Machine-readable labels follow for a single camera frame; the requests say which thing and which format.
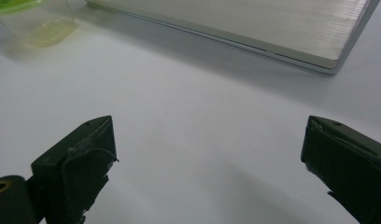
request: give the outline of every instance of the white background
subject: white background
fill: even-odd
[[[381,143],[381,3],[330,77],[70,3],[78,28],[25,49],[0,24],[0,176],[112,115],[119,163],[86,223],[357,223],[300,161],[309,115]]]

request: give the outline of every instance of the white table surface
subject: white table surface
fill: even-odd
[[[381,3],[334,77],[71,0],[25,49],[0,25],[0,176],[112,115],[120,162],[86,223],[357,223],[300,161],[309,115],[381,143]]]

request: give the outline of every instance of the laptop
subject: laptop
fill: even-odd
[[[336,74],[379,0],[86,0],[138,18]]]

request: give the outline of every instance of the transparent plastic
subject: transparent plastic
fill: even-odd
[[[28,46],[57,44],[75,29],[75,18],[67,0],[35,1],[35,7],[0,12],[0,22]]]

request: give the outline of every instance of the green object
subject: green object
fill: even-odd
[[[310,116],[302,161],[359,223],[381,224],[381,144],[334,120]]]
[[[47,0],[0,0],[0,15],[22,12],[37,7]]]
[[[83,123],[32,163],[27,181],[0,178],[0,224],[84,223],[116,155],[110,116]]]

